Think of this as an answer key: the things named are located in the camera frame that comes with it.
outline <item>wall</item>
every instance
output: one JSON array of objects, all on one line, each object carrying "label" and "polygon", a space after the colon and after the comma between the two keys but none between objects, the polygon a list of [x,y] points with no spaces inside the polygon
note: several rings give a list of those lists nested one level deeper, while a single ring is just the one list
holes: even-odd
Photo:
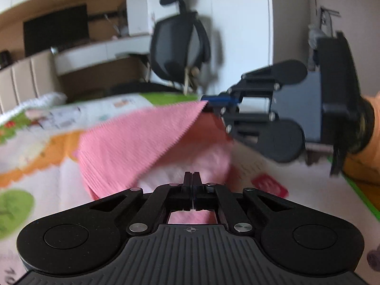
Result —
[{"label": "wall", "polygon": [[341,18],[333,17],[333,29],[343,31],[350,44],[362,93],[376,95],[380,91],[380,0],[317,0],[320,6],[341,13]]},{"label": "wall", "polygon": [[307,62],[309,54],[309,0],[272,0],[274,62],[287,59]]},{"label": "wall", "polygon": [[[272,63],[271,0],[190,0],[208,32],[212,61],[204,93],[219,93],[240,80],[244,72]],[[148,0],[156,20],[176,13]]]}]

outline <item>pink towel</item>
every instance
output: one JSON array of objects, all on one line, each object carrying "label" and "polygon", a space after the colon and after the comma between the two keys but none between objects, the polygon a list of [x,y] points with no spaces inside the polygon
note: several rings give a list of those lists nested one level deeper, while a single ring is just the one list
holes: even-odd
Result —
[{"label": "pink towel", "polygon": [[[147,108],[83,134],[78,158],[89,192],[99,198],[135,186],[150,192],[182,183],[185,171],[200,171],[204,183],[224,183],[232,145],[221,121],[201,114],[205,105]],[[210,217],[209,212],[175,215],[178,223],[207,223]]]}]

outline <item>wooden furniture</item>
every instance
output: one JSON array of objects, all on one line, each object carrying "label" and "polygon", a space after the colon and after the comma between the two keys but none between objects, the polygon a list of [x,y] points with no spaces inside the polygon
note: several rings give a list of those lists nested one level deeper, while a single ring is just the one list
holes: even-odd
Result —
[{"label": "wooden furniture", "polygon": [[[9,50],[14,60],[25,57],[23,22],[64,8],[87,4],[89,15],[114,12],[125,0],[0,0],[0,51]],[[106,20],[89,22],[90,38],[106,41],[115,35]]]},{"label": "wooden furniture", "polygon": [[38,53],[0,71],[0,114],[21,102],[60,90],[52,53]]},{"label": "wooden furniture", "polygon": [[124,53],[148,54],[150,35],[121,38],[114,41],[75,47],[54,57],[57,75],[61,76],[97,64],[119,59]]}]

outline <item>office chair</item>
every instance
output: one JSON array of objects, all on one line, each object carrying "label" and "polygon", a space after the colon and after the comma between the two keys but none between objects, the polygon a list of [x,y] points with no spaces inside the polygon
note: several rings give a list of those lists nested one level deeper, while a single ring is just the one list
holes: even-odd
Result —
[{"label": "office chair", "polygon": [[[161,79],[171,82],[172,86],[152,82],[124,83],[108,89],[106,96],[147,92],[186,94],[189,88],[196,91],[196,77],[202,64],[210,60],[210,42],[198,13],[188,11],[184,0],[160,0],[162,6],[173,3],[179,4],[180,14],[156,23],[149,59],[151,70]],[[189,57],[194,32],[198,35],[198,50],[195,57]],[[175,88],[174,83],[181,84],[183,90]]]}]

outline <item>chair backrest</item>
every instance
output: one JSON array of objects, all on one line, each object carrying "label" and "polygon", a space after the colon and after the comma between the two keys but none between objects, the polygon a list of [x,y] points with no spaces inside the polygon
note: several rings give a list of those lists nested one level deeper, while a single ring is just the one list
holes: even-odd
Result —
[{"label": "chair backrest", "polygon": [[[197,67],[210,60],[210,42],[197,12],[189,12],[183,0],[161,0],[162,5],[178,2],[180,14],[156,23],[151,42],[151,68],[161,79],[184,84],[185,69]],[[189,62],[189,48],[193,33],[199,45]]]}]

